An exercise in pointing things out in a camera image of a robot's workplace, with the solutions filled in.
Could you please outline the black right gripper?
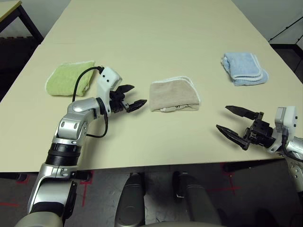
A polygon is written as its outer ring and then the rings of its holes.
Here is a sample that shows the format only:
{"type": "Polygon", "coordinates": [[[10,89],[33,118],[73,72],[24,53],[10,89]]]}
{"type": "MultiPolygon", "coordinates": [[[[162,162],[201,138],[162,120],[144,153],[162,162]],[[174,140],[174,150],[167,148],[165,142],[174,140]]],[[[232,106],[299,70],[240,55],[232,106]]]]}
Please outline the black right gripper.
{"type": "Polygon", "coordinates": [[[236,132],[217,124],[216,128],[227,139],[239,145],[243,150],[247,150],[250,144],[261,145],[266,148],[273,145],[276,140],[272,137],[273,128],[269,126],[269,123],[262,120],[263,112],[253,112],[243,107],[233,105],[227,105],[225,108],[235,115],[253,120],[251,127],[246,128],[243,138],[236,132]]]}

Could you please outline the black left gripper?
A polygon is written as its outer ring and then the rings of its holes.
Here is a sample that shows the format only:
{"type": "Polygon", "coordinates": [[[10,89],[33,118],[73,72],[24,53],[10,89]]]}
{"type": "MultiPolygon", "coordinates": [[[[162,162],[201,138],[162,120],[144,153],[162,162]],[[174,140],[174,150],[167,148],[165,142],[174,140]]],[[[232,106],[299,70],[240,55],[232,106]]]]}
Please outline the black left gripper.
{"type": "Polygon", "coordinates": [[[118,113],[123,110],[126,110],[127,113],[131,113],[133,111],[140,109],[142,106],[146,104],[147,102],[146,99],[137,100],[132,104],[128,104],[127,102],[125,102],[124,93],[132,90],[133,88],[134,86],[132,85],[121,85],[116,89],[116,91],[110,91],[109,104],[112,113],[118,113]]]}

